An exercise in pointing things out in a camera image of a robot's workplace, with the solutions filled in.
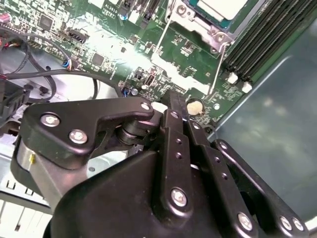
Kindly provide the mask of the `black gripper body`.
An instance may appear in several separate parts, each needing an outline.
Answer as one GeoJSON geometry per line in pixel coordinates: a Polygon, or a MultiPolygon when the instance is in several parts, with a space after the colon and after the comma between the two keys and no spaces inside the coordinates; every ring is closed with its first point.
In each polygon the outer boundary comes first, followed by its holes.
{"type": "Polygon", "coordinates": [[[23,142],[11,171],[40,191],[53,217],[46,238],[228,238],[229,224],[210,196],[188,153],[164,158],[140,152],[92,177],[35,156],[23,142]]]}

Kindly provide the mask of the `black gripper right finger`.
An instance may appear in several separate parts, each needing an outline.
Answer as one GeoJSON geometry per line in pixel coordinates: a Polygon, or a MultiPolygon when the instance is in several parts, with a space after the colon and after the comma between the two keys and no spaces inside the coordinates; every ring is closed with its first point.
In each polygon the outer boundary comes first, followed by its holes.
{"type": "Polygon", "coordinates": [[[181,95],[177,108],[223,238],[309,237],[305,223],[226,141],[207,140],[204,129],[190,119],[181,95]]]}

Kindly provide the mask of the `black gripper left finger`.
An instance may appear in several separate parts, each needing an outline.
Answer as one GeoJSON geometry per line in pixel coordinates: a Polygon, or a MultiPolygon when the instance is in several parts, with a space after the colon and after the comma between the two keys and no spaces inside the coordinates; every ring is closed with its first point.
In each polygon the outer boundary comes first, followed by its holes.
{"type": "Polygon", "coordinates": [[[142,97],[32,105],[21,124],[21,167],[32,182],[27,187],[44,197],[54,210],[63,196],[87,179],[90,159],[112,151],[144,145],[164,162],[187,159],[184,100],[166,96],[160,110],[142,97]]]}

